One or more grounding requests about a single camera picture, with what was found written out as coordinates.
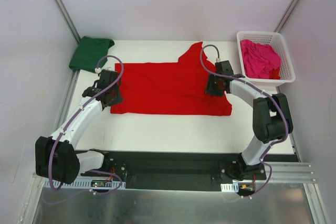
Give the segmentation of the red t shirt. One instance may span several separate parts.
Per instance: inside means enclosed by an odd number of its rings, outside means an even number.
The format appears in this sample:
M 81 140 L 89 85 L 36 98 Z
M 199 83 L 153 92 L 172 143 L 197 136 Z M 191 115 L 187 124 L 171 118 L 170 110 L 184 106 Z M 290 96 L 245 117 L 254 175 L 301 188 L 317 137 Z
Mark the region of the red t shirt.
M 206 94 L 208 72 L 213 63 L 201 53 L 202 42 L 194 43 L 177 62 L 115 64 L 122 72 L 123 101 L 111 107 L 112 114 L 167 114 L 230 116 L 226 96 Z

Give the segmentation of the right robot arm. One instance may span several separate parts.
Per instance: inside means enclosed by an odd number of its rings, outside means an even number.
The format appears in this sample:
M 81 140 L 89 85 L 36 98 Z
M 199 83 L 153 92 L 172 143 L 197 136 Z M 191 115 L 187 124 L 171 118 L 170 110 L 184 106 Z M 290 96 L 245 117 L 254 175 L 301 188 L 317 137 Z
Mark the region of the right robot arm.
M 206 94 L 222 97 L 232 94 L 253 109 L 254 136 L 236 161 L 225 168 L 231 179 L 252 177 L 262 167 L 262 161 L 271 147 L 285 141 L 293 131 L 293 122 L 286 95 L 269 94 L 250 83 L 242 74 L 234 74 L 228 60 L 215 63 L 215 72 L 208 76 Z

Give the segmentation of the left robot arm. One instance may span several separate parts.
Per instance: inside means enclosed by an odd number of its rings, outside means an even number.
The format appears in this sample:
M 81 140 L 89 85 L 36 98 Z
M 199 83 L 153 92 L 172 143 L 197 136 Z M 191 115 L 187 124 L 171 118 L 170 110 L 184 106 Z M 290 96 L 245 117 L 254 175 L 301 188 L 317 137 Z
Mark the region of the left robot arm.
M 86 88 L 79 104 L 63 125 L 35 143 L 35 170 L 40 177 L 71 184 L 78 175 L 94 170 L 99 176 L 111 171 L 108 152 L 98 149 L 77 153 L 76 147 L 90 123 L 105 108 L 119 104 L 121 75 L 102 70 L 99 79 Z

